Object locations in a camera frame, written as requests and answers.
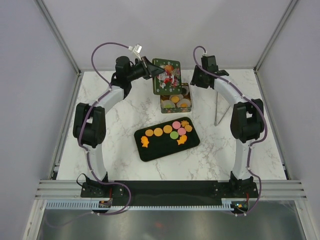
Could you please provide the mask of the green christmas cookie tin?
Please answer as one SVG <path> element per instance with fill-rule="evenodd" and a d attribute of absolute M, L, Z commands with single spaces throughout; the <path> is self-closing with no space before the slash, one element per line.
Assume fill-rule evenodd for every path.
<path fill-rule="evenodd" d="M 160 96 L 160 111 L 162 114 L 191 112 L 193 104 L 190 85 L 183 83 L 181 88 L 181 94 Z"/>

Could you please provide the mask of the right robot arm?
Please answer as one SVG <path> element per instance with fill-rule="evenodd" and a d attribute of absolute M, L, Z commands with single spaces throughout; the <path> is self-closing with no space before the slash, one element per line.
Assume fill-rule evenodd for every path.
<path fill-rule="evenodd" d="M 233 197 L 256 198 L 259 195 L 256 177 L 250 161 L 253 144 L 259 143 L 261 133 L 265 129 L 264 104 L 261 99 L 250 99 L 234 85 L 225 70 L 219 70 L 214 55 L 204 53 L 201 63 L 196 62 L 191 84 L 200 88 L 212 88 L 222 95 L 232 107 L 230 131 L 235 138 L 235 161 L 230 173 L 228 191 Z"/>

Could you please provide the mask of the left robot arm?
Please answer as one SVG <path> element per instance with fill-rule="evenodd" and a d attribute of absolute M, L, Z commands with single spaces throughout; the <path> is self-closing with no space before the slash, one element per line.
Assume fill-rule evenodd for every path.
<path fill-rule="evenodd" d="M 73 136 L 79 147 L 85 151 L 88 174 L 81 184 L 81 197 L 103 198 L 112 190 L 113 182 L 108 179 L 102 153 L 105 140 L 106 113 L 124 100 L 132 89 L 132 81 L 152 79 L 165 72 L 165 69 L 151 63 L 145 56 L 132 64 L 127 56 L 115 61 L 109 89 L 92 104 L 78 103 L 75 109 Z"/>

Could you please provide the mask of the metal serving tongs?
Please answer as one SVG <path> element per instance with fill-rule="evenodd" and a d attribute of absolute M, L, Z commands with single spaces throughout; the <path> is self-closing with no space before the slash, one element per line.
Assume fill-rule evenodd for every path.
<path fill-rule="evenodd" d="M 216 127 L 223 120 L 223 118 L 225 117 L 229 109 L 230 109 L 230 104 L 220 93 L 217 92 L 215 97 L 215 111 L 214 111 L 214 125 Z"/>

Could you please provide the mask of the black round cookie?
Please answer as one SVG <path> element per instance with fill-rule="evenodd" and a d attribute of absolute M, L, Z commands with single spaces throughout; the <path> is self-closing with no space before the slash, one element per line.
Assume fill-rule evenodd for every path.
<path fill-rule="evenodd" d="M 187 87 L 183 87 L 183 88 L 182 88 L 182 94 L 183 94 L 183 95 L 187 95 L 188 93 L 189 93 L 188 88 L 187 88 Z"/>

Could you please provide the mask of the gold tin lid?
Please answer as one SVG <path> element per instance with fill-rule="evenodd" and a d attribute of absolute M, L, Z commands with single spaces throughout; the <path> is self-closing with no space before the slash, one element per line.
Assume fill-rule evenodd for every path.
<path fill-rule="evenodd" d="M 181 64 L 177 60 L 154 58 L 152 63 L 164 69 L 164 72 L 155 76 L 153 94 L 159 96 L 178 95 L 182 92 Z"/>

